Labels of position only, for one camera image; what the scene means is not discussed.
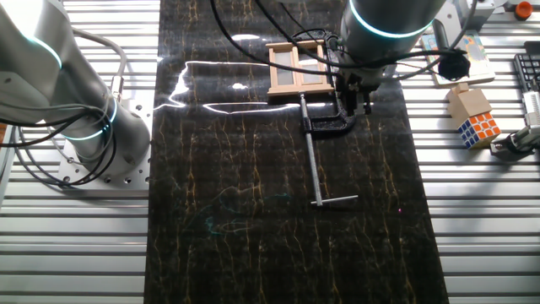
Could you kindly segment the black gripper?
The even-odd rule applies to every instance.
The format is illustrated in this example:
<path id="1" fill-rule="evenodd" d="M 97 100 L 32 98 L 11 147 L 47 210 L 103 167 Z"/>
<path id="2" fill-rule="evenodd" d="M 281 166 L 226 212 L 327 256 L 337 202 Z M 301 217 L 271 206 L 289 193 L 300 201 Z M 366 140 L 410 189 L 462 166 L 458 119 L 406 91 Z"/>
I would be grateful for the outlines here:
<path id="1" fill-rule="evenodd" d="M 376 91 L 380 86 L 380 81 L 367 76 L 359 76 L 357 74 L 340 74 L 337 77 L 337 91 L 340 93 L 356 93 L 363 99 L 364 114 L 370 115 L 372 106 L 370 101 L 370 93 Z M 344 98 L 344 107 L 348 117 L 356 115 L 358 106 L 355 96 L 346 96 Z"/>

